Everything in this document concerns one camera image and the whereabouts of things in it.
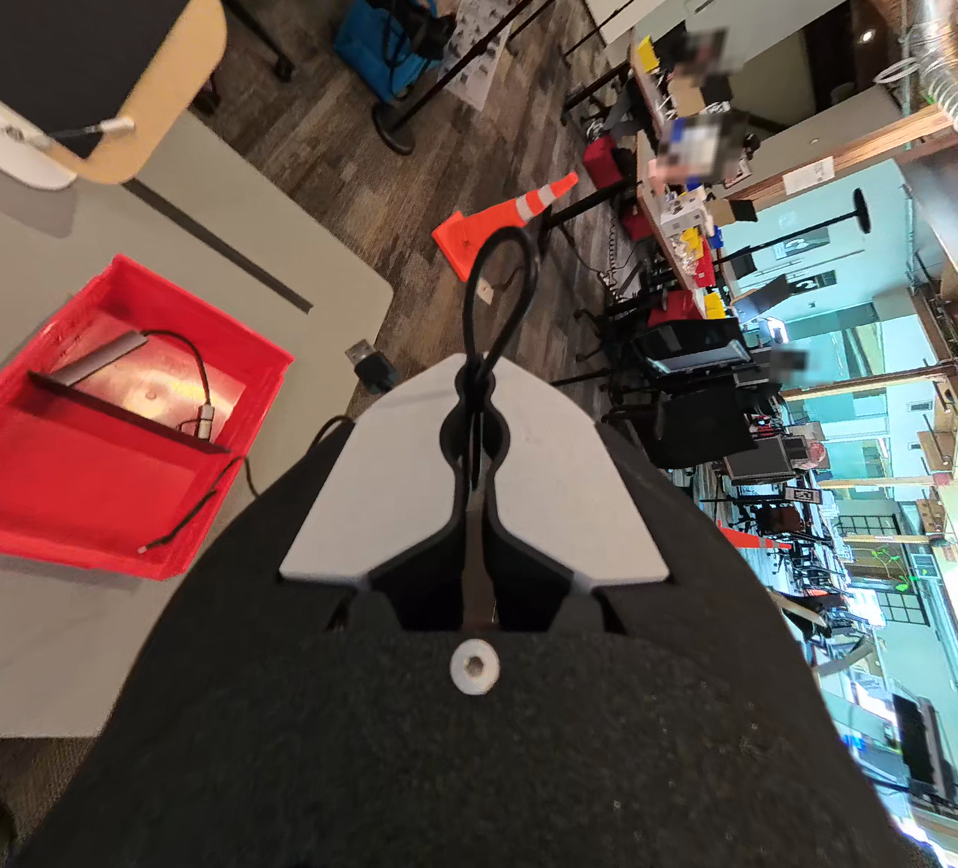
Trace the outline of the printed floor sheet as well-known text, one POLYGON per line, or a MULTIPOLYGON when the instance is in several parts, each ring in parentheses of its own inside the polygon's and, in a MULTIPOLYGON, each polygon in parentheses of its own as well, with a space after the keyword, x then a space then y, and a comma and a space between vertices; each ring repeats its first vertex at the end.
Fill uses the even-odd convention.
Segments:
MULTIPOLYGON (((439 76, 448 73, 476 43, 487 36, 509 12, 510 6, 509 0, 461 0, 456 13, 456 28, 446 46, 439 76)), ((446 92, 476 112, 482 112, 510 29, 511 25, 505 24, 492 36, 481 52, 445 85, 446 92)))

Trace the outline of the red plastic bin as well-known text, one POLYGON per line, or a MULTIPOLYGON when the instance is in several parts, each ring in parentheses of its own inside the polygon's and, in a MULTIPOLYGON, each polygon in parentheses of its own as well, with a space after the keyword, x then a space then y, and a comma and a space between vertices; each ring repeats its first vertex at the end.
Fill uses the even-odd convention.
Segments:
MULTIPOLYGON (((39 327, 2 367, 2 554, 163 581, 184 573, 233 482, 173 543, 138 556, 209 490, 233 456, 249 456, 294 356, 224 311, 116 255, 39 327), (198 348, 215 417, 206 454, 76 406, 34 387, 128 331, 166 329, 198 348)), ((145 346, 72 386, 195 436, 184 425, 204 402, 197 363, 170 338, 145 346)))

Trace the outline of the white board bracket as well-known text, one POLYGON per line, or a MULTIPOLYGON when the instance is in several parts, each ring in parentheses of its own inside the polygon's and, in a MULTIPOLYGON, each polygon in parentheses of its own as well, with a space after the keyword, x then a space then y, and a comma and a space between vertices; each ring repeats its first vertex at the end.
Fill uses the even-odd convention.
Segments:
POLYGON ((78 176, 47 155, 52 145, 42 130, 1 103, 2 173, 34 190, 71 187, 78 176))

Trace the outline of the cluttered wooden table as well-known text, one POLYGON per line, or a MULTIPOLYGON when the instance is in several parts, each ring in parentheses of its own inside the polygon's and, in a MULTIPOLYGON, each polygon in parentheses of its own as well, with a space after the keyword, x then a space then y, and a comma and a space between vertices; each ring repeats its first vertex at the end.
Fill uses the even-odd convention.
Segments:
POLYGON ((633 32, 629 42, 636 203, 677 282, 701 295, 720 284, 721 228, 737 211, 756 216, 753 204, 721 195, 751 175, 760 148, 748 114, 732 104, 724 47, 725 31, 683 25, 658 39, 633 32))

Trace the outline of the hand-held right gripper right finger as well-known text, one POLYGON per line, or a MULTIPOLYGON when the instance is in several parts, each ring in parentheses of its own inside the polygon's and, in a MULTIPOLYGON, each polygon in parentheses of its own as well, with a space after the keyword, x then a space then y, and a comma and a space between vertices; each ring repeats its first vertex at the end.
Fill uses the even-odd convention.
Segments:
POLYGON ((593 420, 508 359, 485 398, 485 560, 501 582, 663 583, 669 569, 593 420))

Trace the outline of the thin black cable silver plug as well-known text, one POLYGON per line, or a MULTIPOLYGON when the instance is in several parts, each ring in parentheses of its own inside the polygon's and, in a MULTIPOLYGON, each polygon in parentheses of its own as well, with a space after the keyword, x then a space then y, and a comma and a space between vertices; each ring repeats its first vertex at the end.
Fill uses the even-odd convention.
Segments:
MULTIPOLYGON (((208 376, 206 363, 202 355, 200 354, 198 348, 185 335, 175 333, 174 331, 170 331, 168 329, 153 328, 153 329, 142 331, 141 334, 147 338, 158 336, 163 338, 170 338, 174 341, 177 341, 181 343, 182 345, 184 345, 194 357, 198 367, 198 375, 199 375, 199 380, 200 380, 200 385, 201 385, 204 401, 202 405, 198 408, 198 416, 193 419, 185 421, 184 425, 195 426, 196 427, 195 438, 197 438, 200 441, 210 442, 212 440, 212 426, 213 426, 213 421, 215 417, 215 407, 212 401, 212 391, 211 391, 211 386, 209 382, 209 376, 208 376)), ((199 515, 200 511, 203 510, 208 505, 208 503, 210 503, 213 500, 213 498, 219 494, 221 483, 225 480, 227 474, 234 467, 237 467, 238 465, 243 466, 243 472, 244 472, 247 490, 253 496, 254 500, 259 499, 261 496, 261 493, 255 485, 253 472, 252 472, 252 465, 250 463, 249 457, 247 455, 233 456, 230 462, 226 465, 226 467, 223 467, 222 471, 214 479, 214 482, 209 488, 209 490, 206 491, 199 498, 198 502, 195 503, 186 512, 186 515, 184 515, 174 525, 172 530, 170 530, 164 536, 158 537, 156 539, 152 539, 147 544, 139 547, 137 549, 137 555, 143 556, 155 549, 164 548, 170 545, 171 543, 173 543, 174 540, 179 537, 180 533, 183 530, 185 530, 186 527, 190 523, 192 523, 193 520, 199 515)))

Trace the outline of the black bin divider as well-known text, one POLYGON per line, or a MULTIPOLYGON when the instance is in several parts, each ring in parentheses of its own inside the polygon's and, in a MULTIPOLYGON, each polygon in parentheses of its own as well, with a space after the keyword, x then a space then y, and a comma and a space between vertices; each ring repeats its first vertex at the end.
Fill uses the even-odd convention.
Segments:
POLYGON ((48 394, 65 400, 76 406, 100 413, 105 417, 123 422, 141 431, 149 432, 170 442, 185 444, 186 447, 206 454, 229 454, 231 450, 226 446, 212 443, 209 440, 199 439, 183 431, 168 427, 156 420, 148 419, 140 414, 127 410, 111 403, 91 396, 78 389, 59 383, 51 376, 34 371, 27 371, 30 383, 48 394))

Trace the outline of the dark grey usb hub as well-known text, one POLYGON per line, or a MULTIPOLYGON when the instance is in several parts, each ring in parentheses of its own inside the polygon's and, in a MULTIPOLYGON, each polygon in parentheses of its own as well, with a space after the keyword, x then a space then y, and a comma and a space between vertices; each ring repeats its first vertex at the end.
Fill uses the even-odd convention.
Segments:
POLYGON ((58 385, 75 386, 142 348, 148 341, 149 336, 145 333, 128 331, 59 367, 47 374, 46 378, 58 385))

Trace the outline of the orange traffic cone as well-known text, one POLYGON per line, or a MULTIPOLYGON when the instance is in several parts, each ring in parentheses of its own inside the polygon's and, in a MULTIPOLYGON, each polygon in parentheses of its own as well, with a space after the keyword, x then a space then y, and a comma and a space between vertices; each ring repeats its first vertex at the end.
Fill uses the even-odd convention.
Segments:
POLYGON ((719 520, 716 522, 718 531, 732 544, 736 550, 756 550, 766 554, 788 555, 793 546, 789 542, 780 541, 764 536, 755 535, 738 529, 730 528, 722 524, 719 520))
POLYGON ((432 232, 432 239, 458 279, 465 283, 479 251, 495 232, 506 227, 524 227, 565 196, 578 182, 578 174, 570 172, 559 180, 473 215, 466 216, 457 211, 432 232))

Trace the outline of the black wood-rimmed board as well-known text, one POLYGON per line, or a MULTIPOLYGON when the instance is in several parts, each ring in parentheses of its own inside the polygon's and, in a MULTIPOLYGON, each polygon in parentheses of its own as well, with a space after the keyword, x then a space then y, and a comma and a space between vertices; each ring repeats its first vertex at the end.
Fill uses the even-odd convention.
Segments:
POLYGON ((220 64, 220 0, 1 0, 1 103, 91 182, 135 177, 220 64))

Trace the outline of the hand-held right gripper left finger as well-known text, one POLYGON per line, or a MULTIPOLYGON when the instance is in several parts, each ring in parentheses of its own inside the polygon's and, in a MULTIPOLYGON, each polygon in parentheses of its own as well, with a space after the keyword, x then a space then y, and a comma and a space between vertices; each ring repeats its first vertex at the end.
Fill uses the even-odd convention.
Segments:
POLYGON ((368 587, 386 563, 453 519, 456 472, 440 436, 466 361, 463 353, 444 359, 358 418, 280 565, 284 580, 368 587))

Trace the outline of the teal bag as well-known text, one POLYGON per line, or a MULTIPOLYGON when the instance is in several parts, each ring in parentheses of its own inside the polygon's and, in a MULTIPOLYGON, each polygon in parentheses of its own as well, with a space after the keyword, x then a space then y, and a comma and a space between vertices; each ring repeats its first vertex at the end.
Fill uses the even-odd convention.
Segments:
POLYGON ((404 100, 438 67, 457 29, 436 0, 353 0, 333 48, 382 103, 404 100))

